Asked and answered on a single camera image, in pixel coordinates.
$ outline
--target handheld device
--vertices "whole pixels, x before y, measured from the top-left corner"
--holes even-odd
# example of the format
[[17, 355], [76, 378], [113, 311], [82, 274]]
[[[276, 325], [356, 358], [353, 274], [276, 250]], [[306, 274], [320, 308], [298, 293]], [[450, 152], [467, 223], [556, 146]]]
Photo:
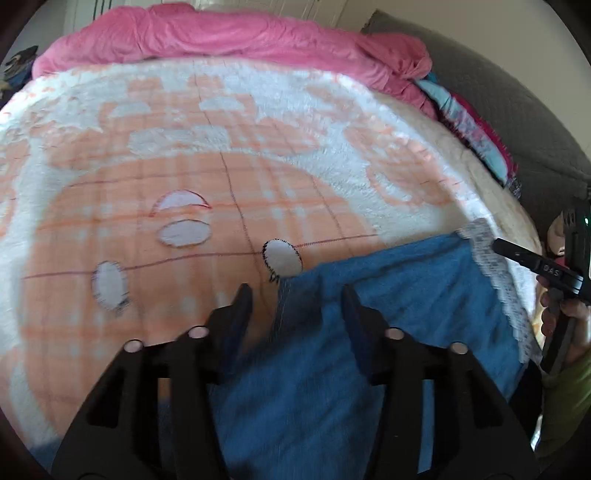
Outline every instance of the handheld device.
[[[591, 304], [591, 280], [589, 267], [591, 257], [591, 207], [587, 200], [573, 199], [563, 212], [564, 266], [519, 245], [498, 238], [492, 249], [499, 255], [529, 268], [550, 282], [549, 293], [556, 299], [580, 299]], [[544, 357], [540, 367], [546, 373], [558, 373], [573, 338], [575, 321], [562, 311], [557, 311], [556, 329], [544, 345]]]

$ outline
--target white oval patch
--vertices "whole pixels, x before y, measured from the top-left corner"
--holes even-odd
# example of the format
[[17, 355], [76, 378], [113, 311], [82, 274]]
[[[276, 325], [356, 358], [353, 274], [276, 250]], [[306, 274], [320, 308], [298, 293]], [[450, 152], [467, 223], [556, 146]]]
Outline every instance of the white oval patch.
[[163, 226], [158, 238], [164, 245], [174, 248], [202, 244], [212, 234], [211, 227], [199, 220], [180, 220]]
[[185, 207], [187, 205], [199, 205], [205, 208], [211, 208], [201, 195], [191, 192], [191, 190], [175, 190], [174, 192], [167, 193], [154, 204], [150, 216], [152, 217], [167, 208]]
[[127, 275], [116, 262], [103, 262], [92, 275], [92, 293], [106, 310], [122, 310], [129, 303]]
[[295, 277], [304, 270], [300, 254], [285, 240], [269, 240], [262, 248], [262, 256], [271, 272], [271, 281], [281, 277]]

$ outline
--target white wall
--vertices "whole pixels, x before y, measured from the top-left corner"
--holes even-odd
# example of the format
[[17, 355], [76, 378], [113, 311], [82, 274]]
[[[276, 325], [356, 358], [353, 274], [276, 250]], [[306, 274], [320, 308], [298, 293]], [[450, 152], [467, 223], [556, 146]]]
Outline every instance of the white wall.
[[67, 0], [48, 0], [42, 5], [22, 29], [2, 63], [5, 63], [16, 52], [33, 45], [39, 45], [38, 52], [42, 53], [61, 37], [66, 19], [66, 3]]
[[358, 31], [377, 8], [500, 65], [554, 112], [591, 158], [591, 66], [543, 0], [348, 0], [339, 27]]

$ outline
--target folded clothes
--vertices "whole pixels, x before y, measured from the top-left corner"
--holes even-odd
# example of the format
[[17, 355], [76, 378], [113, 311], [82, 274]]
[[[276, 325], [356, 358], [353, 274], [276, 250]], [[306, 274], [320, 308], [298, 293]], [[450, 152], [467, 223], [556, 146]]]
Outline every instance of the folded clothes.
[[439, 108], [441, 122], [476, 154], [503, 187], [519, 198], [517, 164], [493, 128], [465, 98], [439, 85], [431, 74], [416, 84]]
[[338, 72], [436, 119], [411, 80], [431, 70], [417, 38], [362, 35], [261, 12], [195, 11], [187, 4], [115, 8], [54, 42], [35, 62], [33, 78], [88, 64], [132, 63], [152, 57], [229, 56]]

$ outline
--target lace trim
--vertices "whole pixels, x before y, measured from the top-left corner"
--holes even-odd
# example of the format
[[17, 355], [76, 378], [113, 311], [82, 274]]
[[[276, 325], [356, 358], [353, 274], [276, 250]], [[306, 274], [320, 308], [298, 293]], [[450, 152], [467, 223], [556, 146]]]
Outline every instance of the lace trim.
[[503, 305], [503, 312], [507, 315], [513, 328], [513, 337], [519, 344], [519, 361], [524, 364], [532, 359], [539, 363], [541, 360], [540, 347], [535, 340], [527, 312], [517, 295], [506, 258], [491, 250], [491, 243], [495, 237], [487, 221], [484, 218], [476, 219], [460, 228], [457, 233], [470, 240], [474, 261], [482, 273], [491, 279], [492, 287], [496, 290]]

